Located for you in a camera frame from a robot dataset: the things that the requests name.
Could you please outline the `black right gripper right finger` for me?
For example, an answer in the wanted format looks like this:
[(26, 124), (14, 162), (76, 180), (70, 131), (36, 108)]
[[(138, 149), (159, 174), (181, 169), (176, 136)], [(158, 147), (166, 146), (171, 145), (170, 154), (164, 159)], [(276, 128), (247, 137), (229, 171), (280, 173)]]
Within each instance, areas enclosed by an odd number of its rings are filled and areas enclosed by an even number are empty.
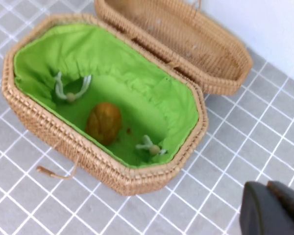
[(268, 181), (268, 189), (294, 222), (294, 190), (279, 181)]

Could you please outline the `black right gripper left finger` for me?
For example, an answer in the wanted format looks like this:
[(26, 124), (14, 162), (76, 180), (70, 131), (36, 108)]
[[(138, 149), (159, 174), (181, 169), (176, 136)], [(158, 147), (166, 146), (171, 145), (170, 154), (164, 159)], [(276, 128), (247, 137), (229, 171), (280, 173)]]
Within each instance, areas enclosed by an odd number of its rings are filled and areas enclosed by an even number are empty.
[(294, 222), (268, 184), (245, 183), (239, 222), (243, 235), (294, 235)]

